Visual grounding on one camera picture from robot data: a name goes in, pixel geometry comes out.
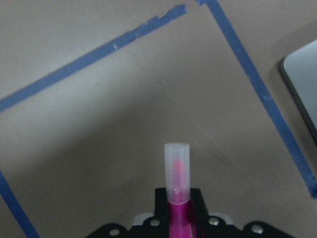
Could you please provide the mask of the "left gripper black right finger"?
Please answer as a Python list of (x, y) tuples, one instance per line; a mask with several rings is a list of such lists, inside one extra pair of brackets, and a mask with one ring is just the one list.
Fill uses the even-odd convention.
[(196, 225), (206, 221), (209, 213), (200, 189), (190, 189), (190, 201), (190, 219), (192, 224)]

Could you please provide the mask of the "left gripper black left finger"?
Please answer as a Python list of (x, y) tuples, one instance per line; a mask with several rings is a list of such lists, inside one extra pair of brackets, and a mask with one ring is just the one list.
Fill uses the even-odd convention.
[(164, 225), (169, 223), (169, 205), (165, 187), (155, 189), (154, 217), (158, 218)]

